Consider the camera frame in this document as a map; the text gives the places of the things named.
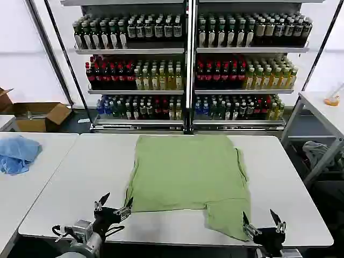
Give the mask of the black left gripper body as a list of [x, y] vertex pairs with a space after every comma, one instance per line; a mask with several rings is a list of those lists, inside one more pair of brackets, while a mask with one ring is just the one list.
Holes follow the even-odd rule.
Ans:
[[94, 212], [93, 232], [98, 233], [100, 237], [109, 237], [123, 230], [123, 226], [111, 227], [113, 224], [120, 224], [122, 211], [123, 208], [115, 209], [111, 207], [102, 207], [101, 210], [96, 210]]

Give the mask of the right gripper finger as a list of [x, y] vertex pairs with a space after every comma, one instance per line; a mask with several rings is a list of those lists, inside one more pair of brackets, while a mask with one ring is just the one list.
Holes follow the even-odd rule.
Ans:
[[261, 231], [250, 224], [245, 212], [243, 214], [243, 231], [250, 237], [253, 238], [261, 234]]
[[275, 213], [272, 209], [270, 209], [270, 214], [273, 218], [273, 221], [276, 225], [276, 232], [277, 233], [284, 233], [286, 230], [286, 222], [282, 222], [280, 217], [278, 216], [277, 213]]

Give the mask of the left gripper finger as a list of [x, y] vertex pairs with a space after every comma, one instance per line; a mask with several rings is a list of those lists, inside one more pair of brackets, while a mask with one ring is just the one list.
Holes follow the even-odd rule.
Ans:
[[102, 196], [99, 201], [94, 202], [95, 211], [102, 210], [109, 196], [110, 196], [110, 193], [108, 192], [106, 195]]
[[119, 210], [114, 211], [114, 214], [121, 217], [128, 217], [131, 214], [131, 208], [133, 203], [133, 197], [129, 199], [127, 204], [120, 208]]

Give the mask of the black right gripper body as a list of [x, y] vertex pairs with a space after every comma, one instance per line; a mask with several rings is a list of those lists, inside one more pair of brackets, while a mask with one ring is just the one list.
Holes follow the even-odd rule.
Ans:
[[253, 236], [253, 241], [261, 245], [266, 252], [280, 252], [285, 241], [285, 232], [274, 227], [259, 228], [260, 233]]

